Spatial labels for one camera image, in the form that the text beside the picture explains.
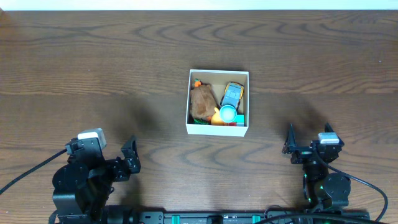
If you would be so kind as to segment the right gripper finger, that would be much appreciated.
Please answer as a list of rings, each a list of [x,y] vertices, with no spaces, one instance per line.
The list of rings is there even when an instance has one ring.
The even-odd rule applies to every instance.
[[[290,124],[287,139],[285,140],[283,151],[294,151],[297,144],[295,142],[294,128],[293,125]]]
[[[329,133],[329,132],[334,132],[334,133],[336,133],[334,127],[333,127],[330,123],[326,123],[326,124],[325,124],[324,131],[325,131],[325,133]],[[344,141],[343,141],[340,137],[339,137],[339,139],[340,139],[339,145],[344,146],[344,145],[345,145]]]

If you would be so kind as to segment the multicoloured puzzle cube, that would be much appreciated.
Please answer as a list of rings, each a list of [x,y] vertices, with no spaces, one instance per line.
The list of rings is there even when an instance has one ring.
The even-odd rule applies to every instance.
[[[232,122],[228,123],[228,126],[245,126],[244,115],[238,114]]]

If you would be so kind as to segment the orange duck toy blue hat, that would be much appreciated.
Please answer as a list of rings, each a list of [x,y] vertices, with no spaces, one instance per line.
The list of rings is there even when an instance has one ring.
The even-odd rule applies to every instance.
[[[224,126],[232,123],[237,117],[237,111],[232,105],[224,105],[220,109],[214,108],[214,115],[211,117],[210,124]]]

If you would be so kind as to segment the yellow grey toy truck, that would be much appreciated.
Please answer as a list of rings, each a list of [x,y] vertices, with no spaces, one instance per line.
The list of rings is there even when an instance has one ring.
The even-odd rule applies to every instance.
[[[220,105],[231,105],[237,110],[239,108],[240,100],[243,97],[243,93],[243,85],[236,82],[229,82],[224,89],[224,95],[220,101]]]

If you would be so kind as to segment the green round spinner toy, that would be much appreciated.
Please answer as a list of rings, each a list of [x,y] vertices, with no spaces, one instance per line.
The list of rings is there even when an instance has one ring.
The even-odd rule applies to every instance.
[[[206,119],[194,119],[193,124],[198,124],[198,125],[209,125],[210,122]]]

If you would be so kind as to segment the brown plush toy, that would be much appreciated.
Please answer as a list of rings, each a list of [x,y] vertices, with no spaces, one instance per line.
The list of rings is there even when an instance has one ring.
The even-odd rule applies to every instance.
[[[211,85],[202,84],[195,79],[194,87],[190,90],[190,114],[193,119],[210,121],[217,106]]]

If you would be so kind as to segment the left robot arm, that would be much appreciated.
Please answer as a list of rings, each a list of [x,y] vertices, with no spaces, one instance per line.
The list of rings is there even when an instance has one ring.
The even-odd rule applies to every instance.
[[[141,163],[136,137],[123,145],[124,158],[106,160],[98,138],[73,138],[65,145],[68,164],[53,176],[52,200],[60,223],[138,223],[139,216],[124,205],[107,205],[115,182],[138,174]]]

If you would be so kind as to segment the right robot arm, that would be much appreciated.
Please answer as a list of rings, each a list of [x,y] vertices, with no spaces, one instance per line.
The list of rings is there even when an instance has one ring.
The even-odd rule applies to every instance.
[[[291,126],[282,153],[290,154],[292,164],[303,165],[303,194],[310,208],[307,212],[341,212],[348,206],[351,181],[337,172],[329,172],[328,165],[339,157],[344,142],[329,124],[309,146],[298,146]]]

